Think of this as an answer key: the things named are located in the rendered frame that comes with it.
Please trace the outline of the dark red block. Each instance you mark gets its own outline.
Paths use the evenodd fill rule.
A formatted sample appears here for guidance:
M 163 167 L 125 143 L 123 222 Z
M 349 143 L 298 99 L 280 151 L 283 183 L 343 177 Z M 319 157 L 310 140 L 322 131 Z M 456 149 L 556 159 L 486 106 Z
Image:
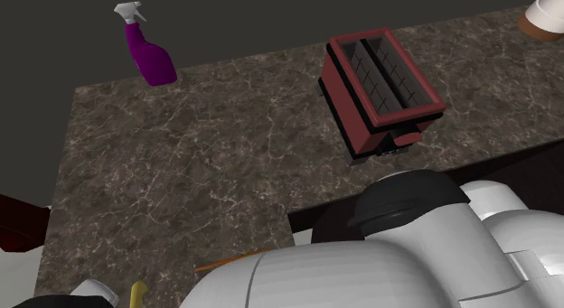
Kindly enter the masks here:
M 44 244 L 50 209 L 0 194 L 0 248 L 23 253 Z

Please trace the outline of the red and black toaster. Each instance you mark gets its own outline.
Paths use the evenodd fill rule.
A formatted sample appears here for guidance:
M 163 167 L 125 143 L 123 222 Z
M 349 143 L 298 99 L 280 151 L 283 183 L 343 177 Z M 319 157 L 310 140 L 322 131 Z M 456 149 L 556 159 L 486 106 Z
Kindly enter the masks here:
M 408 151 L 446 109 L 388 28 L 331 38 L 317 89 L 340 130 L 349 165 Z

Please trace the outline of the white and brown bowl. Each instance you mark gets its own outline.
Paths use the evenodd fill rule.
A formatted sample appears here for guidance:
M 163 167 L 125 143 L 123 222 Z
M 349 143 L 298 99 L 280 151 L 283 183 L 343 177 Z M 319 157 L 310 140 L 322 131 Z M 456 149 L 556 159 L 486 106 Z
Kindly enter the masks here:
M 564 0 L 535 0 L 516 23 L 536 40 L 556 42 L 564 38 Z

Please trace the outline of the purple spray bottle white trigger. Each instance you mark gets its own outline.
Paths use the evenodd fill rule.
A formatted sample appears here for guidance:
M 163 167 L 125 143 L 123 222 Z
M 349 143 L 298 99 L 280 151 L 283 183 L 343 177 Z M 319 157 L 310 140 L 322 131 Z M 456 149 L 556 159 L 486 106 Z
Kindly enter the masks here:
M 162 47 L 148 42 L 142 33 L 137 17 L 146 18 L 139 12 L 139 1 L 117 4 L 114 12 L 125 21 L 125 34 L 130 54 L 139 72 L 152 86 L 163 86 L 177 81 L 177 73 L 169 53 Z

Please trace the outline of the orange stick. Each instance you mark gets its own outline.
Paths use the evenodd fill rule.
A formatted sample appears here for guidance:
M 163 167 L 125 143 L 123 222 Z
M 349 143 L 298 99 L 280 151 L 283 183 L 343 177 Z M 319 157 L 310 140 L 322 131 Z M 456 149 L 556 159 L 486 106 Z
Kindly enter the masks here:
M 244 257 L 254 256 L 254 255 L 256 255 L 256 254 L 268 252 L 268 251 L 270 251 L 270 250 L 271 250 L 270 248 L 262 248 L 262 249 L 258 249 L 258 250 L 253 250 L 253 251 L 250 251 L 250 252 L 248 252 L 248 253 L 241 254 L 241 255 L 237 255 L 237 256 L 235 256 L 235 257 L 231 257 L 231 258 L 227 258 L 227 259 L 223 259 L 223 260 L 221 260 L 221 261 L 218 261 L 218 262 L 215 262 L 215 263 L 206 265 L 206 266 L 199 266 L 199 267 L 196 267 L 196 268 L 194 269 L 194 272 L 199 273 L 199 272 L 202 272 L 202 271 L 212 270 L 212 269 L 215 268 L 215 267 L 224 266 L 224 265 L 226 265 L 226 264 L 228 264 L 228 263 L 230 263 L 230 262 L 233 262 L 233 261 L 242 259 L 242 258 L 244 258 Z

